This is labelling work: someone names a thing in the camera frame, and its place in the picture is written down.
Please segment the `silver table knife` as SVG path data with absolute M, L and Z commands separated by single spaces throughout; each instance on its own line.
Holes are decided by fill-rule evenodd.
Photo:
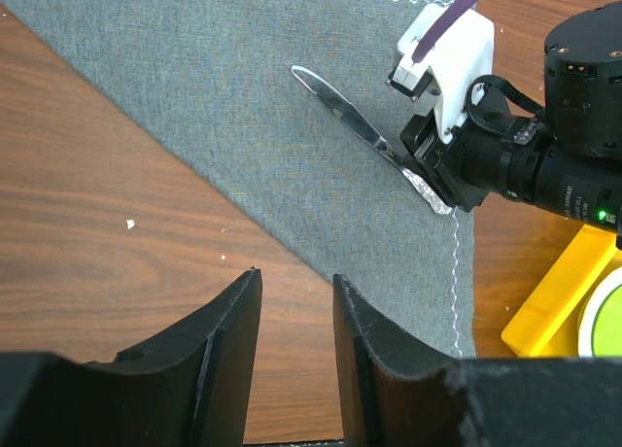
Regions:
M 320 75 L 303 66 L 292 65 L 290 72 L 344 126 L 368 144 L 375 152 L 388 160 L 411 187 L 429 204 L 434 213 L 442 216 L 452 213 L 453 209 L 441 199 L 421 175 L 416 174 L 402 163 L 401 157 L 389 141 L 378 132 L 357 107 L 340 91 Z

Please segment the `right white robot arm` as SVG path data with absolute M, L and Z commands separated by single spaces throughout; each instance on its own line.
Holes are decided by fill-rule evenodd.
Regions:
M 458 92 L 466 119 L 441 131 L 416 115 L 404 164 L 450 207 L 489 193 L 595 228 L 621 231 L 621 5 L 561 22 L 543 48 L 543 103 L 479 72 Z

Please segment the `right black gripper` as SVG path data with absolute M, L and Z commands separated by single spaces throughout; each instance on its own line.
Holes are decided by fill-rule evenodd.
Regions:
M 472 121 L 445 146 L 433 115 L 415 115 L 399 140 L 407 150 L 403 165 L 421 176 L 446 205 L 469 213 L 491 192 L 510 198 L 501 179 L 501 138 Z

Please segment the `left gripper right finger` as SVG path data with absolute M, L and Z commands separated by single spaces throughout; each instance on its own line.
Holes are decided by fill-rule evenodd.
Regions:
M 458 359 L 333 278 L 348 446 L 617 446 L 618 358 Z

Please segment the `grey cloth napkin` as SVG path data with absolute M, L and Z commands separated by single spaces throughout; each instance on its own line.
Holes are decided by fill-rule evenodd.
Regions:
M 475 354 L 473 217 L 435 214 L 291 73 L 390 142 L 432 101 L 385 81 L 399 36 L 453 0 L 1 0 L 167 150 L 410 334 Z

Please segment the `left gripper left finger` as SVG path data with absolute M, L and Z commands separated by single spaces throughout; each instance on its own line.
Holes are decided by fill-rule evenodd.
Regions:
M 243 445 L 261 295 L 247 270 L 110 362 L 2 353 L 2 445 Z

